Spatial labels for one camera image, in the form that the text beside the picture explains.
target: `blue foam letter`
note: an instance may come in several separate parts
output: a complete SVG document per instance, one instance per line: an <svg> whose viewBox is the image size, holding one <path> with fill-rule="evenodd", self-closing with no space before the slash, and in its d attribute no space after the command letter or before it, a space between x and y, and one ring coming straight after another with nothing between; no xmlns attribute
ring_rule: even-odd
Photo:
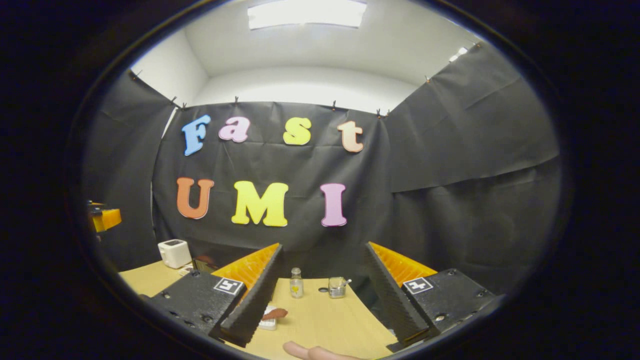
<svg viewBox="0 0 640 360"><path fill-rule="evenodd" d="M182 131L184 132L184 139L187 143L187 149L184 151L185 156L189 156L202 149L202 143L199 139L204 139L204 136L207 133L207 130L202 124L208 124L210 121L211 118L208 115L204 115L189 124L186 124L182 128Z"/></svg>

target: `purple foam letter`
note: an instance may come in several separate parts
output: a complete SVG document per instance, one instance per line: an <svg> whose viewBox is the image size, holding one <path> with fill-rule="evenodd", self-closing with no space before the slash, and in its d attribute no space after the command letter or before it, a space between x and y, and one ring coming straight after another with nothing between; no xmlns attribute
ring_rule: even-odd
<svg viewBox="0 0 640 360"><path fill-rule="evenodd" d="M324 193L323 226L342 226L347 219L342 216L342 192L346 189L343 184L323 184L320 190Z"/></svg>

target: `foam letter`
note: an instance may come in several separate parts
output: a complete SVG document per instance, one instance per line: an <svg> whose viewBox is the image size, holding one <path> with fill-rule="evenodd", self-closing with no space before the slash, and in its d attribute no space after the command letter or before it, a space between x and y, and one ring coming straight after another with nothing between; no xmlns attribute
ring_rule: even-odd
<svg viewBox="0 0 640 360"><path fill-rule="evenodd" d="M342 131L342 146L347 151L360 152L364 149L364 145L358 143L356 134L362 134L362 128L356 127L356 123L353 121L347 121L344 124L338 125L338 130Z"/></svg>
<svg viewBox="0 0 640 360"><path fill-rule="evenodd" d="M306 117L292 117L287 121L284 128L287 130L282 135L284 143L289 145L305 145L311 140L311 132L307 130L311 127L311 120Z"/></svg>
<svg viewBox="0 0 640 360"><path fill-rule="evenodd" d="M323 184L320 190L324 193L323 226L342 226L347 219L342 216L342 192L346 189L343 184Z"/></svg>
<svg viewBox="0 0 640 360"><path fill-rule="evenodd" d="M208 124L210 121L211 118L208 115L204 115L182 127L184 140L187 143L187 148L184 150L185 156L189 156L202 149L202 143L199 139L204 139L204 136L207 134L207 130L203 124Z"/></svg>
<svg viewBox="0 0 640 360"><path fill-rule="evenodd" d="M190 177L178 178L178 211L186 218L199 219L204 217L209 210L209 190L213 187L213 181L207 179L198 180L200 187L200 203L197 208L189 205L189 192L194 181Z"/></svg>
<svg viewBox="0 0 640 360"><path fill-rule="evenodd" d="M218 136L222 140L233 139L234 142L243 142L248 138L246 132L249 130L249 125L251 122L246 117L232 117L227 120L227 126L220 129Z"/></svg>
<svg viewBox="0 0 640 360"><path fill-rule="evenodd" d="M262 198L258 196L251 181L238 181L234 188L238 190L236 214L231 217L234 224L249 224L246 216L246 211L249 210L254 224L258 224L267 211L267 216L262 221L264 225L287 226L287 219L284 218L284 194L289 190L288 185L273 183L262 194Z"/></svg>

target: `ceiling light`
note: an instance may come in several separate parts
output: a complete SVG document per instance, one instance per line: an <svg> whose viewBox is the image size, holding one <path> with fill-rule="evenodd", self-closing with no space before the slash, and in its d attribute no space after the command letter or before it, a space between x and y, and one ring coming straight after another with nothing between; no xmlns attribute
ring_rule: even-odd
<svg viewBox="0 0 640 360"><path fill-rule="evenodd" d="M287 24L334 24L357 28L367 4L351 0L280 0L247 9L249 29Z"/></svg>

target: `white wall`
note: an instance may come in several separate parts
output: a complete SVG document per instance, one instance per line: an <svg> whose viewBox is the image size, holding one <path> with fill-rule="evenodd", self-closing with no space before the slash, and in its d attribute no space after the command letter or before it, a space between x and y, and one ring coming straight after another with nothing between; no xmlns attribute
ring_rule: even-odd
<svg viewBox="0 0 640 360"><path fill-rule="evenodd" d="M239 101L301 102L382 114L393 110L417 85L365 72L328 67L271 67L210 78L184 30L145 54L132 67L140 78L182 106Z"/></svg>
<svg viewBox="0 0 640 360"><path fill-rule="evenodd" d="M140 79L163 94L167 99L178 98L175 103L182 106L193 104L200 89L209 77L193 54L193 50L184 29L164 39L151 49L131 70L136 74L140 71Z"/></svg>
<svg viewBox="0 0 640 360"><path fill-rule="evenodd" d="M274 67L212 78L193 105L239 101L302 102L386 114L418 86L374 74L322 67Z"/></svg>

